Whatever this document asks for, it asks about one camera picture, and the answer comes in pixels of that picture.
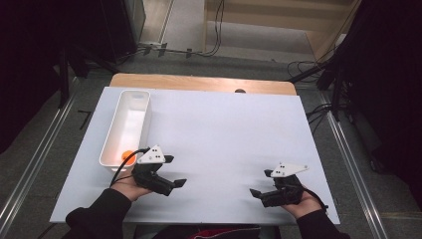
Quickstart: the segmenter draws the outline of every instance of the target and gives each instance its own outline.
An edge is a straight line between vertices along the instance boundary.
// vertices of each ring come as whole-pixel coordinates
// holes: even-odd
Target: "black cable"
[[[214,48],[211,51],[203,53],[203,52],[188,52],[188,51],[165,49],[165,52],[191,54],[191,55],[196,55],[196,56],[201,56],[201,57],[212,57],[212,56],[214,56],[218,52],[218,50],[220,49],[220,46],[221,46],[224,7],[225,7],[225,0],[221,0],[219,6],[217,8],[217,12],[216,12],[216,15],[215,15],[215,20],[214,20],[214,29],[215,29],[217,39],[215,41]],[[160,51],[161,49],[160,48],[156,48],[156,49],[155,48],[149,48],[149,50]]]
[[[43,231],[43,233],[41,233],[37,239],[42,239],[53,227],[55,227],[57,225],[57,223],[52,223],[49,227],[46,228],[46,230]]]
[[[319,112],[320,111],[320,108],[325,108],[325,107],[330,107],[330,106],[332,106],[332,104],[331,103],[327,103],[327,104],[322,104],[322,105],[319,105],[319,106],[315,107],[313,111],[311,111],[310,113],[306,113],[306,115],[308,117],[308,120],[310,119],[310,117],[313,114]]]
[[[123,63],[124,63],[125,61],[127,61],[127,59],[129,59],[131,56],[134,56],[134,55],[137,55],[137,54],[139,54],[139,53],[142,53],[142,52],[143,52],[143,51],[145,51],[145,50],[146,50],[146,48],[145,48],[145,47],[142,47],[142,48],[140,48],[140,49],[137,49],[135,53],[132,53],[132,54],[127,55],[127,56],[126,56],[126,59],[124,59],[124,60],[123,60],[123,62],[117,63],[117,64],[116,64],[116,66],[119,66],[119,65],[123,64]]]
[[[131,176],[126,176],[126,177],[121,177],[121,178],[119,178],[119,179],[116,179],[116,180],[115,180],[115,182],[114,182],[113,184],[115,184],[115,183],[119,182],[120,180],[123,180],[123,179],[126,179],[126,178],[130,178],[130,177],[133,177],[133,175],[131,175]]]
[[[321,113],[321,117],[320,117],[319,121],[317,122],[316,127],[315,127],[315,128],[314,128],[314,130],[313,130],[313,135],[316,133],[317,127],[320,125],[320,123],[321,123],[321,122],[322,122],[322,120],[323,120],[323,117],[325,117],[325,116],[326,116],[326,114],[328,114],[328,112]]]
[[[122,65],[123,63],[125,63],[132,55],[127,55],[121,62],[115,64],[116,67]]]
[[[321,118],[324,114],[326,114],[326,111],[329,111],[329,110],[324,110],[324,112],[319,114],[319,116],[317,116],[314,119],[312,119],[311,121],[309,121],[309,124],[311,124],[311,123],[315,122],[316,120],[318,120],[319,118]]]
[[[314,111],[313,114],[320,113],[320,112],[325,112],[325,111],[332,111],[332,104],[329,104],[327,106],[324,106],[321,109],[318,109],[318,110]]]
[[[334,47],[331,49],[331,50],[329,50],[329,51],[327,51],[325,54],[323,54],[321,57],[319,57],[316,61],[314,61],[314,62],[312,62],[312,61],[294,61],[294,62],[290,62],[289,64],[288,64],[288,74],[292,77],[290,80],[288,80],[288,82],[297,82],[297,81],[301,81],[301,82],[304,82],[304,83],[313,83],[313,82],[315,82],[315,81],[308,81],[308,82],[305,82],[304,80],[298,80],[298,79],[295,79],[294,81],[293,81],[293,78],[295,78],[295,77],[298,77],[298,76],[300,76],[302,73],[303,73],[303,71],[300,69],[300,67],[299,67],[299,64],[301,64],[301,63],[314,63],[314,68],[319,68],[319,70],[317,71],[317,72],[320,72],[320,71],[322,71],[323,70],[323,68],[321,68],[319,65],[324,65],[324,64],[326,64],[326,63],[328,63],[328,61],[331,59],[331,57],[329,58],[329,59],[327,59],[327,60],[325,60],[325,62],[323,62],[323,63],[319,63],[319,60],[320,59],[322,59],[322,58],[324,58],[326,55],[328,55],[330,52],[332,52],[332,51],[336,51],[336,49],[338,48],[338,46],[336,46],[336,45],[334,45]],[[298,69],[299,69],[299,71],[300,71],[300,73],[299,74],[297,74],[296,76],[293,76],[291,73],[290,73],[290,65],[291,64],[294,64],[294,63],[298,63],[298,65],[297,65],[297,67],[298,67]],[[310,75],[310,77],[314,77],[314,78],[318,78],[317,76],[316,76],[316,74],[317,74],[317,72],[315,72],[314,74],[312,74],[312,75]]]
[[[142,149],[138,149],[135,152],[131,153],[125,160],[124,162],[120,165],[120,167],[118,168],[118,170],[115,172],[114,177],[111,180],[111,183],[109,184],[109,186],[112,186],[115,182],[116,182],[116,178],[118,177],[118,175],[121,172],[121,169],[127,164],[127,162],[136,154],[142,152],[142,153],[146,153],[149,151],[149,148],[142,148]]]
[[[316,65],[316,62],[311,62],[311,61],[302,61],[302,62],[299,62],[299,61],[294,61],[294,62],[290,62],[289,64],[288,64],[288,74],[289,74],[289,76],[292,78],[292,77],[294,77],[293,76],[293,74],[291,73],[291,71],[290,71],[290,68],[291,68],[291,64],[297,64],[296,65],[296,67],[297,67],[297,69],[298,69],[298,71],[300,72],[300,74],[301,73],[303,73],[304,72],[304,70],[302,70],[301,69],[301,64],[314,64],[314,66]],[[310,76],[311,78],[315,78],[314,80],[311,80],[311,81],[304,81],[304,80],[302,80],[301,82],[302,83],[314,83],[314,82],[316,82],[317,81],[317,79],[320,77],[320,74],[313,74],[313,75],[311,75]]]
[[[310,191],[310,190],[309,190],[309,189],[307,189],[307,188],[304,188],[304,191],[305,191],[305,192],[307,192],[307,193],[309,193],[312,197],[314,197],[314,198],[317,200],[317,202],[319,203],[319,205],[320,205],[321,209],[322,209],[324,212],[326,212],[326,209],[328,208],[328,206],[327,206],[327,205],[325,205],[325,204],[322,202],[322,200],[320,200],[319,196],[318,196],[316,193],[314,193],[313,191]]]

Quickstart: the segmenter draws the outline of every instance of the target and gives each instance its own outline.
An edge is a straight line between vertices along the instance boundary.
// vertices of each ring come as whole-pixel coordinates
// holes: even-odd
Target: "metal rail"
[[[47,154],[50,151],[54,140],[60,128],[65,121],[70,108],[72,107],[75,99],[75,95],[79,89],[79,80],[74,78],[72,85],[72,94],[69,97],[69,100],[64,104],[64,106],[58,110],[50,123],[47,132],[44,134],[40,144],[38,145],[34,155],[32,156],[30,162],[28,163],[24,173],[22,174],[18,184],[16,185],[13,192],[10,194],[7,199],[4,207],[1,210],[0,214],[0,238],[6,238],[6,234],[12,225],[15,216],[19,212],[20,207],[22,206],[30,188],[33,184],[38,172],[40,171],[44,160]]]
[[[321,92],[320,96],[323,104],[330,103],[327,93]],[[363,209],[363,213],[365,214],[366,220],[368,221],[368,225],[372,231],[373,238],[387,239],[388,236],[382,224],[381,217],[378,213],[378,210],[376,209],[372,197],[370,196],[366,183],[364,182],[363,177],[360,174],[359,168],[353,157],[353,153],[351,152],[351,149],[348,146],[347,139],[345,138],[345,135],[341,128],[341,123],[339,121],[336,121],[331,113],[328,113],[327,117],[332,132],[334,133],[334,137],[341,151],[341,155],[344,159],[348,174],[350,175],[351,182],[353,183],[354,189],[356,190],[357,197],[359,198],[360,204]]]

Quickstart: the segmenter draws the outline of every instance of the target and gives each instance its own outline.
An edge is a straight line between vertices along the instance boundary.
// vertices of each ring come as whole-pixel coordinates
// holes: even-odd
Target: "person's right hand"
[[[301,202],[298,205],[289,204],[282,205],[282,207],[290,212],[296,219],[299,219],[300,217],[303,217],[311,212],[322,209],[318,200],[305,191],[302,194]]]

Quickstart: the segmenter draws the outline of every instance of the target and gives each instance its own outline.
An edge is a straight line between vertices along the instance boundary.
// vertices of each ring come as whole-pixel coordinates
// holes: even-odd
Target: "black curtain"
[[[0,2],[0,153],[60,87],[63,8],[53,0]]]
[[[317,85],[348,85],[346,95],[381,141],[372,156],[409,184],[422,208],[421,11],[420,1],[363,0]]]

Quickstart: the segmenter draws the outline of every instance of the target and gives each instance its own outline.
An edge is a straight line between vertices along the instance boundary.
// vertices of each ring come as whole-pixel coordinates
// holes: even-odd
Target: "person's left hand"
[[[121,194],[126,196],[130,201],[136,201],[140,196],[146,195],[151,190],[136,185],[133,177],[131,176],[132,167],[127,168],[126,171],[122,172],[118,178],[123,178],[116,181],[111,188],[119,191]]]

